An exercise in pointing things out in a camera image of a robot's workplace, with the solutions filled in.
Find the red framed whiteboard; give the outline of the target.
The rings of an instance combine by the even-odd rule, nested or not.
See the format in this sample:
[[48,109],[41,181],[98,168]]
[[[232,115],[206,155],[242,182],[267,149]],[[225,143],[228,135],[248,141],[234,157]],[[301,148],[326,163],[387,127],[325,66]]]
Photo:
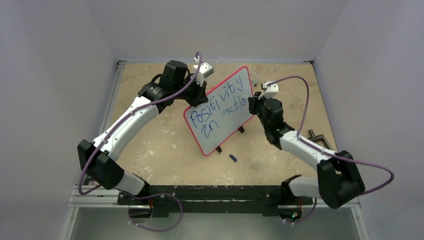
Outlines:
[[208,102],[189,106],[183,112],[197,145],[204,156],[210,155],[249,121],[248,98],[253,86],[248,67],[242,66],[206,94]]

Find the dark metal clamp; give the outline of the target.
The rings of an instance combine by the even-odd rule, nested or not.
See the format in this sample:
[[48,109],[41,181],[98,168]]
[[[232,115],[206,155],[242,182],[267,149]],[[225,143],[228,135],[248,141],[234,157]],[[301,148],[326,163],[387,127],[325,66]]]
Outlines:
[[321,144],[324,148],[334,151],[329,141],[323,134],[316,135],[313,129],[309,129],[308,134],[309,134],[309,137],[307,138],[308,140],[316,144]]

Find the blue marker cap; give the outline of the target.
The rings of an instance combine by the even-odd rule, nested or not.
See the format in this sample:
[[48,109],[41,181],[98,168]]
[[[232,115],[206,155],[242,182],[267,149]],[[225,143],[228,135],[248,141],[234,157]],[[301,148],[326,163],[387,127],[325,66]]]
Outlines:
[[232,155],[232,154],[230,154],[229,155],[229,157],[236,163],[237,162],[237,158],[234,156],[234,155]]

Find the aluminium frame rail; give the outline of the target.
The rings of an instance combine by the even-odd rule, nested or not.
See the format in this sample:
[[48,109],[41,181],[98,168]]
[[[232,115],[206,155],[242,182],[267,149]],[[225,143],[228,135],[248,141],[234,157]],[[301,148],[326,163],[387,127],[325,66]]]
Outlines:
[[[111,121],[112,111],[114,108],[114,102],[116,100],[116,95],[118,92],[118,88],[121,84],[121,79],[122,79],[126,64],[127,64],[126,60],[119,60],[117,62],[112,90],[108,98],[103,120],[100,125],[100,130],[99,130],[100,134],[106,130],[107,125]],[[97,155],[106,156],[108,154],[108,152],[103,153],[101,149],[95,145],[94,142],[89,142],[86,144],[86,146],[87,146],[87,149],[84,150],[82,153],[82,157],[86,159],[86,161],[82,162],[82,165],[81,165],[82,174],[80,178],[78,179],[78,183],[74,186],[74,191],[73,191],[73,193],[76,194],[77,196],[80,195],[79,190],[83,189],[84,183],[85,182],[90,183],[92,181],[92,178],[89,175],[87,175],[87,170],[85,169],[85,166],[90,166],[91,164],[94,164],[96,162]],[[71,238],[72,232],[74,230],[75,222],[76,222],[76,217],[78,215],[78,210],[79,210],[78,207],[71,206],[70,204],[68,205],[64,228],[59,237],[60,240],[69,240]]]

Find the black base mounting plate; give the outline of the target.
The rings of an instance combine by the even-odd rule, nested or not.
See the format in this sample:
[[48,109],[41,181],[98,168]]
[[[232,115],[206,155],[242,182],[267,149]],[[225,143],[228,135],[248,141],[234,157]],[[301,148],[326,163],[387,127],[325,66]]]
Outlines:
[[147,207],[154,218],[170,213],[261,214],[300,218],[311,197],[296,197],[282,185],[151,185],[136,197],[118,195],[117,204]]

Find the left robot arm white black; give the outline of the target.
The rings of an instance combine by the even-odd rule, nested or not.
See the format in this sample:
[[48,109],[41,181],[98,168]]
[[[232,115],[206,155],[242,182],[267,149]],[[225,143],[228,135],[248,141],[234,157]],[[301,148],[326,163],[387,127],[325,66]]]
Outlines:
[[87,175],[107,190],[128,193],[138,205],[148,201],[149,184],[136,174],[125,171],[117,160],[135,135],[175,100],[184,100],[191,107],[208,102],[206,78],[213,74],[214,69],[198,57],[195,61],[193,71],[181,61],[167,62],[163,72],[141,88],[118,120],[94,140],[83,139],[78,144],[82,175]]

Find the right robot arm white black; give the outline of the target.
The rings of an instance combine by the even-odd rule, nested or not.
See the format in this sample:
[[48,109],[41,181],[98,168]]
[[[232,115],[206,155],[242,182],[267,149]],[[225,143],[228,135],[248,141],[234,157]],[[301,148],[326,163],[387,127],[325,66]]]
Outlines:
[[366,191],[352,155],[345,150],[326,149],[301,136],[284,121],[281,101],[261,97],[256,92],[248,98],[248,110],[258,116],[271,145],[296,156],[317,173],[315,178],[298,175],[283,181],[280,196],[284,202],[292,204],[300,197],[316,198],[338,209]]

